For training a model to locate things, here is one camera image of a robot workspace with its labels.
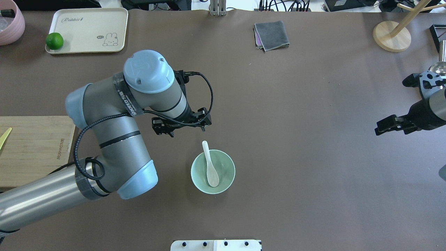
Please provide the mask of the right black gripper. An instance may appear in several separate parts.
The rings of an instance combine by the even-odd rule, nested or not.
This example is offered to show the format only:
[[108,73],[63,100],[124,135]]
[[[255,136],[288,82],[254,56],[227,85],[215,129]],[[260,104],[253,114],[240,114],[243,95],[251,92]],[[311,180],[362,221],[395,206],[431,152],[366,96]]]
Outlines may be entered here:
[[411,74],[402,81],[405,87],[418,87],[422,99],[413,104],[408,114],[390,115],[378,121],[376,136],[402,131],[405,135],[421,130],[434,130],[445,125],[445,78],[429,70]]

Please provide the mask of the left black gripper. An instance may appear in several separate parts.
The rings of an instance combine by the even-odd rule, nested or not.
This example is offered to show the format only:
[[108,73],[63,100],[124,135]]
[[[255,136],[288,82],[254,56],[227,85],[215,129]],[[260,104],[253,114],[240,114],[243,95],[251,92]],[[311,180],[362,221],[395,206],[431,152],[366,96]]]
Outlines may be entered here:
[[[186,98],[185,84],[190,80],[191,76],[201,76],[207,83],[210,89],[210,107],[200,108],[194,112]],[[212,86],[204,74],[196,71],[174,71],[175,82],[174,86],[180,89],[180,98],[177,104],[170,110],[157,111],[152,108],[152,114],[156,115],[152,118],[152,129],[157,135],[169,135],[174,137],[174,130],[182,127],[199,127],[202,132],[205,132],[205,127],[212,124]]]

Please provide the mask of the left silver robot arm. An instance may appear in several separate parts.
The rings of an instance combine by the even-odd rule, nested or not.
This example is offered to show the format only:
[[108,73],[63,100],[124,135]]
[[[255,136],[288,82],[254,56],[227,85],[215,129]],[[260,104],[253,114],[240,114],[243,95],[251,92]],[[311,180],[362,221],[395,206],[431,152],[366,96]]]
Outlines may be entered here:
[[123,70],[70,93],[66,112],[80,129],[73,162],[1,195],[1,240],[22,227],[113,192],[126,200],[158,182],[136,116],[153,114],[152,129],[170,135],[210,125],[210,108],[193,112],[185,84],[195,71],[173,70],[153,50],[135,52]]

